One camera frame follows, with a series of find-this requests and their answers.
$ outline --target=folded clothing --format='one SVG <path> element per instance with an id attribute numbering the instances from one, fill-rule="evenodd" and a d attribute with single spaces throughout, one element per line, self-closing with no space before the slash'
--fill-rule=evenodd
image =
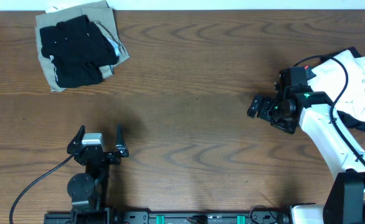
<path id="1" fill-rule="evenodd" d="M 48 26 L 56 26 L 58 22 L 67 21 L 82 15 L 86 15 L 90 21 L 94 22 L 101 30 L 102 35 L 104 35 L 111 44 L 112 42 L 116 43 L 113 47 L 115 48 L 116 55 L 119 56 L 118 61 L 114 65 L 100 67 L 103 79 L 114 75 L 113 68 L 119 66 L 130 57 L 126 47 L 119 39 L 113 11 L 108 7 L 106 1 L 91 2 L 56 12 L 38 15 L 36 16 L 37 25 L 35 27 L 38 59 L 51 91 L 61 92 L 66 90 L 66 88 L 58 86 L 54 73 L 54 66 L 52 65 L 51 60 L 43 57 L 41 53 L 42 44 L 40 29 Z"/>
<path id="2" fill-rule="evenodd" d="M 59 87 L 75 88 L 102 81 L 99 67 L 118 61 L 115 49 L 86 15 L 40 29 L 41 52 L 51 59 Z"/>

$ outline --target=green connector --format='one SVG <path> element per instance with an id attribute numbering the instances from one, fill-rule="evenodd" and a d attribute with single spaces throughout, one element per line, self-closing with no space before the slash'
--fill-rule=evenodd
<path id="1" fill-rule="evenodd" d="M 156 224 L 164 224 L 164 215 L 158 215 L 156 217 Z"/>
<path id="2" fill-rule="evenodd" d="M 245 224 L 245 216 L 238 215 L 237 216 L 237 224 Z"/>

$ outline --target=black wire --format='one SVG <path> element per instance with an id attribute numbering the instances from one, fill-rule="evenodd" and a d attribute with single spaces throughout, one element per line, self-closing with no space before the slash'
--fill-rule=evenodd
<path id="1" fill-rule="evenodd" d="M 187 221 L 189 221 L 191 224 L 206 224 L 206 222 L 203 222 L 200 220 L 200 218 L 204 217 L 187 217 Z"/>
<path id="2" fill-rule="evenodd" d="M 334 60 L 336 63 L 338 63 L 342 68 L 343 68 L 343 71 L 344 71 L 344 76 L 346 77 L 346 81 L 344 83 L 344 87 L 343 89 L 340 91 L 338 97 L 336 97 L 336 99 L 333 101 L 332 103 L 332 106 L 329 110 L 329 118 L 331 120 L 331 123 L 332 125 L 334 126 L 334 128 L 336 129 L 336 131 L 338 132 L 338 134 L 340 135 L 340 137 L 343 139 L 343 141 L 347 144 L 347 146 L 350 148 L 350 150 L 354 153 L 354 155 L 357 157 L 357 159 L 364 165 L 365 167 L 365 160 L 363 159 L 362 155 L 360 155 L 360 153 L 358 153 L 358 151 L 354 148 L 354 146 L 346 139 L 346 137 L 344 136 L 344 134 L 342 133 L 342 131 L 339 129 L 338 125 L 336 124 L 336 119 L 333 118 L 333 109 L 334 109 L 334 106 L 336 105 L 336 103 L 339 101 L 340 97 L 343 95 L 344 91 L 346 90 L 347 88 L 347 85 L 349 83 L 349 74 L 347 73 L 347 70 L 346 68 L 344 67 L 344 65 L 336 58 L 332 57 L 332 56 L 329 56 L 329 55 L 315 55 L 315 56 L 312 56 L 312 57 L 308 57 L 308 58 L 304 58 L 303 60 L 299 61 L 298 63 L 296 63 L 294 65 L 294 67 L 298 66 L 299 64 L 307 61 L 307 60 L 310 60 L 310 59 L 313 59 L 313 58 L 328 58 L 328 59 L 331 59 L 331 60 Z"/>
<path id="3" fill-rule="evenodd" d="M 250 209 L 250 212 L 249 212 L 249 218 L 250 219 L 252 219 L 252 222 L 254 222 L 254 223 L 256 223 L 256 224 L 258 224 L 258 222 L 256 222 L 255 220 L 253 220 L 253 217 L 252 217 L 252 211 L 253 211 L 253 209 L 255 209 L 255 208 L 259 208 L 259 207 L 262 207 L 262 208 L 265 208 L 266 209 L 266 211 L 268 211 L 269 212 L 269 214 L 271 215 L 271 217 L 276 221 L 276 222 L 274 222 L 274 223 L 277 223 L 278 222 L 278 220 L 277 220 L 277 218 L 271 213 L 271 211 L 266 207 L 266 206 L 264 206 L 264 205 L 255 205 L 252 209 Z"/>
<path id="4" fill-rule="evenodd" d="M 19 200 L 22 198 L 22 196 L 31 188 L 33 187 L 33 185 L 35 185 L 36 183 L 38 183 L 38 181 L 42 180 L 44 177 L 47 177 L 48 175 L 50 175 L 51 173 L 53 173 L 54 171 L 56 171 L 57 169 L 59 169 L 60 167 L 62 167 L 63 165 L 65 165 L 71 158 L 73 158 L 73 155 L 69 156 L 66 160 L 64 160 L 63 162 L 61 162 L 59 165 L 57 165 L 56 167 L 54 167 L 52 170 L 46 172 L 45 174 L 41 175 L 41 177 L 37 178 L 35 181 L 33 181 L 31 184 L 29 184 L 29 186 L 27 186 L 25 188 L 25 190 L 23 190 L 21 192 L 21 194 L 19 194 L 18 198 L 16 198 L 14 204 L 11 207 L 11 210 L 9 211 L 9 224 L 14 224 L 14 220 L 12 219 L 12 216 L 14 215 L 14 210 L 16 205 L 18 204 Z"/>

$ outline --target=beige cloth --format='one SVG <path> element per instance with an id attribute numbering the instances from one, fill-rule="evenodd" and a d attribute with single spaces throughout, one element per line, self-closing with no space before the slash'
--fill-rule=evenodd
<path id="1" fill-rule="evenodd" d="M 102 34 L 115 41 L 119 45 L 120 56 L 116 65 L 102 66 L 100 71 L 102 72 L 102 78 L 108 78 L 113 75 L 113 67 L 118 66 L 128 58 L 128 54 L 125 46 L 121 43 L 116 30 L 115 19 L 113 17 L 112 9 L 108 8 L 106 1 L 99 1 L 84 4 L 81 6 L 75 6 L 68 9 L 64 9 L 58 12 L 50 12 L 43 15 L 36 16 L 36 42 L 37 52 L 39 53 L 39 62 L 44 72 L 44 76 L 50 85 L 51 91 L 64 91 L 66 88 L 61 88 L 55 81 L 54 67 L 51 64 L 49 58 L 43 57 L 41 54 L 41 37 L 40 29 L 47 26 L 55 26 L 58 22 L 67 21 L 78 16 L 87 15 L 88 19 L 98 26 Z"/>

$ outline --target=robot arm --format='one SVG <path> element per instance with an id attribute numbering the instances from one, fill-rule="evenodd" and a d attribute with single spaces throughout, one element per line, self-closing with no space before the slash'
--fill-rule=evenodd
<path id="1" fill-rule="evenodd" d="M 100 133 L 85 133 L 84 126 L 80 128 L 67 148 L 67 152 L 86 167 L 85 173 L 73 176 L 67 186 L 72 210 L 70 213 L 45 214 L 44 224 L 290 224 L 284 212 L 261 205 L 251 211 L 222 213 L 121 211 L 108 207 L 105 198 L 109 166 L 118 165 L 122 157 L 129 156 L 120 126 L 116 148 L 115 152 L 106 152 Z"/>
<path id="2" fill-rule="evenodd" d="M 303 108 L 299 121 L 301 129 L 309 135 L 317 146 L 332 173 L 333 179 L 336 178 L 338 173 L 346 172 L 347 170 L 365 172 L 364 165 L 358 161 L 357 157 L 330 123 L 330 108 L 328 104 L 312 105 L 309 108 Z M 365 160 L 365 150 L 344 126 L 336 110 L 333 111 L 333 114 L 339 129 L 358 153 L 363 155 Z"/>
<path id="3" fill-rule="evenodd" d="M 275 99 L 255 96 L 247 115 L 254 118 L 257 114 L 290 134 L 300 126 L 314 141 L 335 180 L 325 205 L 290 207 L 291 223 L 364 223 L 365 166 L 354 151 L 365 161 L 365 150 L 344 126 L 336 109 L 330 118 L 333 102 L 326 93 L 313 92 L 307 85 L 304 67 L 280 71 L 280 83 L 275 83 L 275 89 Z"/>

